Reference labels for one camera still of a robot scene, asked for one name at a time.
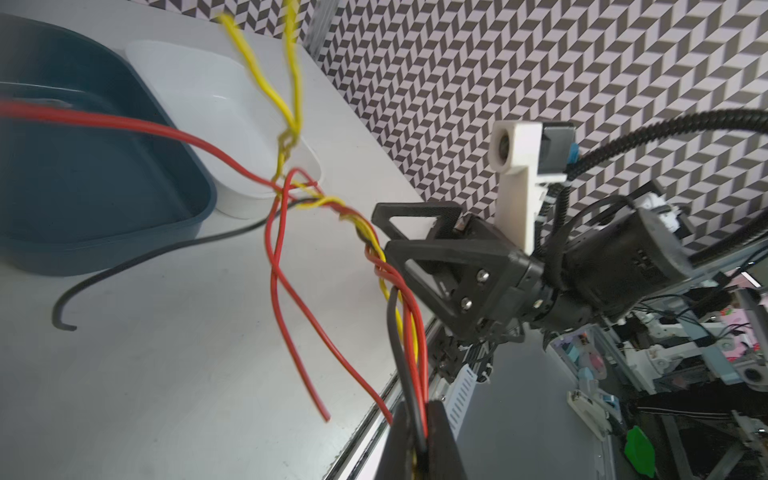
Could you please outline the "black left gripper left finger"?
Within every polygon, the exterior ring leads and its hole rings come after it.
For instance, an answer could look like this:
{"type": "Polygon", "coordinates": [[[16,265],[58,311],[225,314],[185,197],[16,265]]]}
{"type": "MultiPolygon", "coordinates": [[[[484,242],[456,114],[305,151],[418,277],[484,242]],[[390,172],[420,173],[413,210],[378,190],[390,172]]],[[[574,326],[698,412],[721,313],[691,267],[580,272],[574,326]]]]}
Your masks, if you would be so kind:
{"type": "Polygon", "coordinates": [[[413,480],[417,477],[415,434],[408,413],[393,419],[375,480],[413,480]]]}

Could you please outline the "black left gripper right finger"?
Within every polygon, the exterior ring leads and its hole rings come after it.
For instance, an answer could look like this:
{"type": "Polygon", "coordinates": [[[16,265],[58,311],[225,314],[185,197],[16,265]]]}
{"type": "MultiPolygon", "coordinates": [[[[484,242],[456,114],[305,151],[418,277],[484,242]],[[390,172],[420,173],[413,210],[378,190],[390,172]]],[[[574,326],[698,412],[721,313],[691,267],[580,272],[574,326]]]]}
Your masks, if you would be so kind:
{"type": "Polygon", "coordinates": [[[427,405],[426,479],[467,480],[445,407],[439,400],[427,405]]]}

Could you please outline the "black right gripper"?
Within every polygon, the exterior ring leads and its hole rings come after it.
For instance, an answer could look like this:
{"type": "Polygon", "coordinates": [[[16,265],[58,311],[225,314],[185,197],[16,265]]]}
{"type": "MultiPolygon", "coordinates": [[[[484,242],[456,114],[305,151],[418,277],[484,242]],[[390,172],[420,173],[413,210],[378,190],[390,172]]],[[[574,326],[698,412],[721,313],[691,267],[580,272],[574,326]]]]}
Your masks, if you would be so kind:
{"type": "Polygon", "coordinates": [[[387,258],[410,290],[458,340],[520,343],[522,325],[570,329],[570,298],[545,282],[544,263],[452,201],[380,202],[371,222],[391,240],[387,258]],[[426,240],[410,240],[394,218],[432,219],[426,240]]]}

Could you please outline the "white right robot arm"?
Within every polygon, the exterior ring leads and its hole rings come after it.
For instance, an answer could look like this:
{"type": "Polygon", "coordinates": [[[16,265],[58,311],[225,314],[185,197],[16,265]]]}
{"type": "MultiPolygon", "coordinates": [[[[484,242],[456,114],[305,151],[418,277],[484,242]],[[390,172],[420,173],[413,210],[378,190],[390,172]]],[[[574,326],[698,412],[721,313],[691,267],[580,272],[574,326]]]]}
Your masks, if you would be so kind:
{"type": "Polygon", "coordinates": [[[765,134],[767,115],[724,109],[679,116],[579,155],[569,122],[498,121],[487,161],[498,174],[492,221],[454,202],[380,203],[372,222],[388,238],[388,261],[410,291],[459,340],[514,340],[523,324],[550,331],[613,321],[643,297],[767,232],[760,215],[717,244],[687,255],[676,231],[641,197],[612,195],[585,208],[595,230],[574,236],[566,190],[591,168],[682,134],[765,134]]]}

